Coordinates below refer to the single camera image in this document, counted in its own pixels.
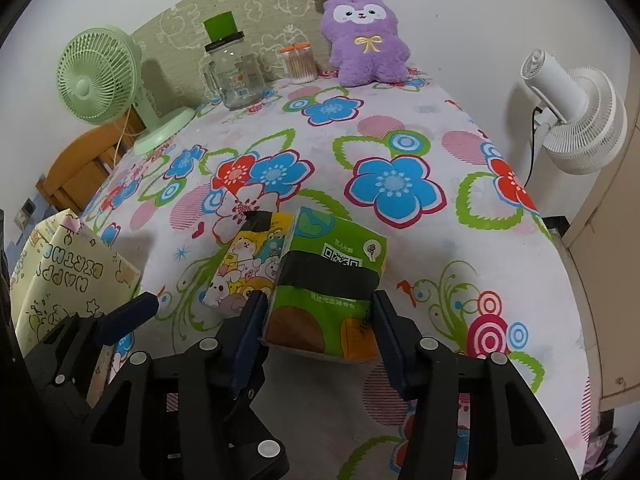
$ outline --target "patterned fabric headboard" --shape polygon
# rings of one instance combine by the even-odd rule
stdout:
[[[283,76],[276,53],[291,43],[311,43],[318,65],[328,68],[329,44],[319,31],[322,14],[315,0],[183,0],[133,33],[142,49],[145,89],[158,114],[212,97],[202,77],[209,43],[202,22],[227,10],[258,54],[266,79]]]

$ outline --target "orange lid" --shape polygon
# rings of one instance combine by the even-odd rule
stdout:
[[[309,48],[310,46],[311,46],[311,43],[294,43],[288,46],[284,46],[279,50],[279,52],[281,54],[284,54],[285,52],[291,52],[292,50],[300,50],[301,48]]]

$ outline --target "yellow bow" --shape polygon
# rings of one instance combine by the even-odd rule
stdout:
[[[370,38],[366,38],[365,36],[358,36],[355,40],[353,40],[353,43],[355,43],[356,45],[367,45],[364,49],[363,54],[366,54],[370,50],[380,52],[380,49],[376,48],[374,43],[382,43],[382,37],[377,34],[375,36],[371,36]]]

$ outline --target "green fan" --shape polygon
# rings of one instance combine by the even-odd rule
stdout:
[[[179,132],[195,112],[182,107],[158,118],[142,85],[142,51],[129,34],[107,25],[78,34],[58,63],[58,92],[71,112],[89,124],[105,124],[136,107],[146,130],[133,145],[149,152]]]

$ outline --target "black tape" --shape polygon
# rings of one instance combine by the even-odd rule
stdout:
[[[248,211],[244,215],[246,220],[240,228],[241,231],[263,233],[271,227],[271,211]]]
[[[289,251],[280,261],[277,285],[306,288],[336,298],[369,300],[380,284],[375,270],[332,262],[320,254]]]

